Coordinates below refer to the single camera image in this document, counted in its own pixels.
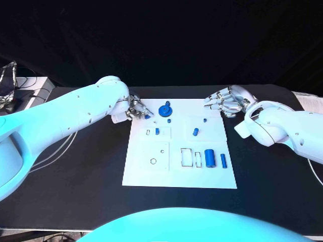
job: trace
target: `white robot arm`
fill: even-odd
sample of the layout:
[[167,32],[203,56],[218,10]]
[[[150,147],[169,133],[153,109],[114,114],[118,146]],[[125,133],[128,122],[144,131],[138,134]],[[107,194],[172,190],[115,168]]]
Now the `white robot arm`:
[[153,116],[114,76],[45,104],[0,116],[0,200],[23,182],[45,148],[108,114],[114,123]]
[[278,102],[258,101],[245,88],[232,85],[206,99],[206,109],[224,111],[226,117],[245,113],[235,126],[242,138],[249,135],[265,146],[286,144],[297,155],[323,164],[323,114],[294,111]]

